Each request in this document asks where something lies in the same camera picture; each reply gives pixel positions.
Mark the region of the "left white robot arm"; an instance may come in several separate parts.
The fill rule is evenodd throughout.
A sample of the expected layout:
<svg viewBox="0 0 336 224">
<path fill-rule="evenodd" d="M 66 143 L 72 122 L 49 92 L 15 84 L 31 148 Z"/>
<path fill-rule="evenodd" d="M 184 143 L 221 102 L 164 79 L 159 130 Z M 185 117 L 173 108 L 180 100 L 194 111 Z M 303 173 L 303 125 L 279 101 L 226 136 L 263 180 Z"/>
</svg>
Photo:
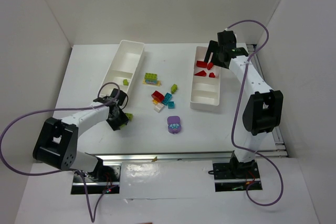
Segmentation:
<svg viewBox="0 0 336 224">
<path fill-rule="evenodd" d="M 113 89 L 110 95 L 93 100 L 93 110 L 84 110 L 62 119 L 48 118 L 41 129 L 33 150 L 33 158 L 59 170 L 80 170 L 93 181 L 113 176 L 113 168 L 103 164 L 94 155 L 77 150 L 78 138 L 100 122 L 106 122 L 113 131 L 129 122 L 121 105 L 128 102 L 128 95 Z"/>
</svg>

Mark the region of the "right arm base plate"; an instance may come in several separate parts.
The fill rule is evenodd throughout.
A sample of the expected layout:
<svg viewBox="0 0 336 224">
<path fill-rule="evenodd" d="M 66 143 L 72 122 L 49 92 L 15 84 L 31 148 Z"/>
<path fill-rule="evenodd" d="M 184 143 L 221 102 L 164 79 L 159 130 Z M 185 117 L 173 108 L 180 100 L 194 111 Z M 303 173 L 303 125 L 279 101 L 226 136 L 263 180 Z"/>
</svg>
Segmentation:
<svg viewBox="0 0 336 224">
<path fill-rule="evenodd" d="M 263 188 L 257 163 L 239 174 L 232 172 L 229 163 L 213 163 L 213 169 L 208 174 L 214 177 L 216 192 L 244 191 L 248 186 L 250 190 Z"/>
</svg>

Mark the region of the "green 2x4 lego brick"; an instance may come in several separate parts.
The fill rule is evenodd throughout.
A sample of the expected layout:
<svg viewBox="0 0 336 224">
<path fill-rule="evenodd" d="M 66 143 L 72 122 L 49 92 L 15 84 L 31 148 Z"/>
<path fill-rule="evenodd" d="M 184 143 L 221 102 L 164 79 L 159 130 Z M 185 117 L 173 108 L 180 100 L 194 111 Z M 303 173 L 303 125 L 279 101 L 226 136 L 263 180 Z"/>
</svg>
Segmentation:
<svg viewBox="0 0 336 224">
<path fill-rule="evenodd" d="M 157 81 L 157 74 L 156 73 L 145 73 L 144 76 L 145 80 L 151 81 L 151 82 L 156 82 Z"/>
</svg>

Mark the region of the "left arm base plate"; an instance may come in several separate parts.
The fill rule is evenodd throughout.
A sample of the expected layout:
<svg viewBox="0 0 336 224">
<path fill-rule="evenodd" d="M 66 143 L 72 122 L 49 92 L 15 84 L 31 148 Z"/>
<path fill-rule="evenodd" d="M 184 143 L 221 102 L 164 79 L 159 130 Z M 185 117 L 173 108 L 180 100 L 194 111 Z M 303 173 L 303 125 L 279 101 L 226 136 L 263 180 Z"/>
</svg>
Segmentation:
<svg viewBox="0 0 336 224">
<path fill-rule="evenodd" d="M 120 193 L 121 164 L 108 165 L 109 169 L 99 178 L 93 178 L 88 173 L 83 173 L 89 195 L 101 194 L 105 190 L 106 194 Z M 72 195 L 84 195 L 85 187 L 82 178 L 74 174 L 71 186 Z"/>
</svg>

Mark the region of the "red 2x4 lego brick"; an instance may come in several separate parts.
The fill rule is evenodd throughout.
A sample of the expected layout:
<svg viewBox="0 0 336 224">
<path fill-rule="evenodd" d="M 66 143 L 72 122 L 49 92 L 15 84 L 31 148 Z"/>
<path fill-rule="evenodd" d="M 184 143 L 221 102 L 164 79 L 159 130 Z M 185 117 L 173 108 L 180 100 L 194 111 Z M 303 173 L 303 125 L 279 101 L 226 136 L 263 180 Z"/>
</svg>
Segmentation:
<svg viewBox="0 0 336 224">
<path fill-rule="evenodd" d="M 196 66 L 199 68 L 207 68 L 207 63 L 203 61 L 197 61 Z"/>
</svg>

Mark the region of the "green 2x3 lego brick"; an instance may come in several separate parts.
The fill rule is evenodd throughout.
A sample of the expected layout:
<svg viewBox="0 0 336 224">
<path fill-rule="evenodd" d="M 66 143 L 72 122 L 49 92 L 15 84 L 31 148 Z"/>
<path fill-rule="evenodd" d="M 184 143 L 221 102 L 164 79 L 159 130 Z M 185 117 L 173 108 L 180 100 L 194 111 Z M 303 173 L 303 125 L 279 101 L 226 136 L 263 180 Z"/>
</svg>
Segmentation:
<svg viewBox="0 0 336 224">
<path fill-rule="evenodd" d="M 132 121 L 133 119 L 133 114 L 132 113 L 125 113 L 129 121 Z"/>
</svg>

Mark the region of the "small green lego brick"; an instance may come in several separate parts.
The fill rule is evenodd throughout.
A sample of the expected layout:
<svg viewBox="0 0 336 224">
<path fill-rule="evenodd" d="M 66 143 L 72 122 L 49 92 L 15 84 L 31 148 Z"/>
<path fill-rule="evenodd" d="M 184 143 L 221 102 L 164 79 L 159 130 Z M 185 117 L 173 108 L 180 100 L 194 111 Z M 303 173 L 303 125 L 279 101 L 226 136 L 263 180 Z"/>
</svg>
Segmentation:
<svg viewBox="0 0 336 224">
<path fill-rule="evenodd" d="M 178 86 L 176 84 L 173 84 L 171 86 L 171 93 L 174 94 L 178 90 Z"/>
</svg>

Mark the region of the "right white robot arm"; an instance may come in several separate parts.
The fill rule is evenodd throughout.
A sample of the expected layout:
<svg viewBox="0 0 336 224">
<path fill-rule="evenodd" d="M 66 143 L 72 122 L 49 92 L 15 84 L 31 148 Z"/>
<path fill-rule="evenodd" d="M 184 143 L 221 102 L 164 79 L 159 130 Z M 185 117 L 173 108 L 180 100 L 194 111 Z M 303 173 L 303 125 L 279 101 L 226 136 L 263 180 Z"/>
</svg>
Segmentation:
<svg viewBox="0 0 336 224">
<path fill-rule="evenodd" d="M 237 47 L 236 35 L 231 30 L 219 32 L 217 40 L 209 42 L 204 61 L 230 70 L 241 84 L 239 99 L 247 98 L 244 111 L 235 116 L 241 118 L 247 133 L 235 144 L 224 171 L 233 178 L 243 178 L 252 171 L 256 153 L 267 134 L 280 124 L 284 96 L 263 80 L 245 48 Z"/>
</svg>

